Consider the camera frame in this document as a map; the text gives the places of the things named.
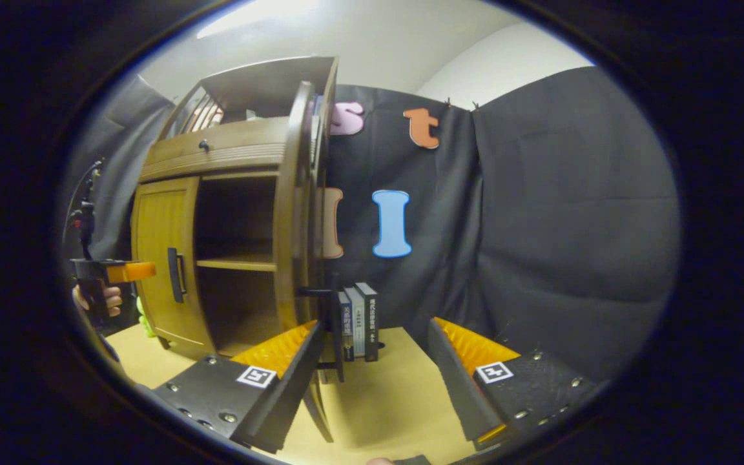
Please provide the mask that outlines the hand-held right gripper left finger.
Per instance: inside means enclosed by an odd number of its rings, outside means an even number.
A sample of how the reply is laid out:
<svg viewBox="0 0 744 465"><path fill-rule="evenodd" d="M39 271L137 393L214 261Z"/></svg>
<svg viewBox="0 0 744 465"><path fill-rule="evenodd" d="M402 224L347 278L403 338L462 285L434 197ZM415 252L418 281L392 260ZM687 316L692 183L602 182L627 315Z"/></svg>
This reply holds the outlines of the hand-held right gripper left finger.
<svg viewBox="0 0 744 465"><path fill-rule="evenodd" d="M291 349L285 368L207 355L152 391L160 406L213 435L275 453L297 415L325 346L310 321L278 336Z"/></svg>

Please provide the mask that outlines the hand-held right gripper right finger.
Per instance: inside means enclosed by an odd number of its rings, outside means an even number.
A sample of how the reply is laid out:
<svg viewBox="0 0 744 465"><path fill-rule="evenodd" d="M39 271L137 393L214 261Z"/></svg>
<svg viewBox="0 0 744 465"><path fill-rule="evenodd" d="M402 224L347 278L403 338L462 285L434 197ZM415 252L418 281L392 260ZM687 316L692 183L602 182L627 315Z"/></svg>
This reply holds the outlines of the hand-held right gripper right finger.
<svg viewBox="0 0 744 465"><path fill-rule="evenodd" d="M429 321L428 349L464 438L478 451L538 437L608 386L551 353L518 353L442 318Z"/></svg>

